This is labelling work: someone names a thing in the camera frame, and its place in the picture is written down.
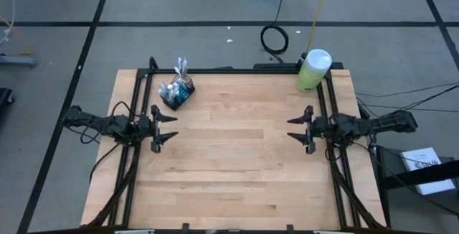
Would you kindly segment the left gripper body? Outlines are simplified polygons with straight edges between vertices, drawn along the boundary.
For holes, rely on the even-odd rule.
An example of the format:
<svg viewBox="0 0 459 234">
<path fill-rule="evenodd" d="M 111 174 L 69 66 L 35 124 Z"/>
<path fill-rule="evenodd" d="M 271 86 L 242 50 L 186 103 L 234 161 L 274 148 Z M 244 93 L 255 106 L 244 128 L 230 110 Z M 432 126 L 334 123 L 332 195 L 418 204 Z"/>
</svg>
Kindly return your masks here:
<svg viewBox="0 0 459 234">
<path fill-rule="evenodd" d="M 153 116 L 153 118 L 150 119 L 148 116 L 143 114 L 138 120 L 139 137 L 141 140 L 143 140 L 146 137 L 153 138 L 153 141 L 151 142 L 151 150 L 155 154 L 159 154 L 161 152 L 160 145 L 156 142 L 156 138 L 159 134 L 158 120 L 156 118 L 158 112 L 159 109 L 157 105 L 152 105 L 151 115 Z"/>
</svg>

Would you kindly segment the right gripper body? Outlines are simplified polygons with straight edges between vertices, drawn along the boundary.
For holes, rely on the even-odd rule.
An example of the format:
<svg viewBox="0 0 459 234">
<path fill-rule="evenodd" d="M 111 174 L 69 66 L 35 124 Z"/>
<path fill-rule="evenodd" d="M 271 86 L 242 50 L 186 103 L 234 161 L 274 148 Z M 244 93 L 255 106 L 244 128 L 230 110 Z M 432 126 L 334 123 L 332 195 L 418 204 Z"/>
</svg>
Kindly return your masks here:
<svg viewBox="0 0 459 234">
<path fill-rule="evenodd" d="M 316 151 L 316 144 L 313 141 L 314 138 L 323 138 L 328 128 L 328 118 L 319 116 L 313 117 L 313 106 L 307 106 L 305 109 L 306 123 L 307 123 L 307 144 L 306 153 L 312 154 Z"/>
</svg>

